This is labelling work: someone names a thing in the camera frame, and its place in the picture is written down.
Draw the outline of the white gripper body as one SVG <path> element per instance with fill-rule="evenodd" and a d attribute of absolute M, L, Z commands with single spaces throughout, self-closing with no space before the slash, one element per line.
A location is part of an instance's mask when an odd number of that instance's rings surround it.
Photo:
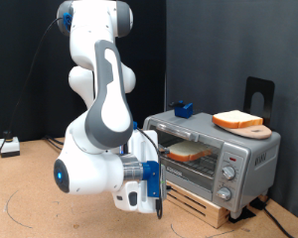
<path fill-rule="evenodd" d="M 127 154 L 119 155 L 123 165 L 123 184 L 112 194 L 115 206 L 125 211 L 154 213 L 160 198 L 157 133 L 135 129 L 127 150 Z"/>

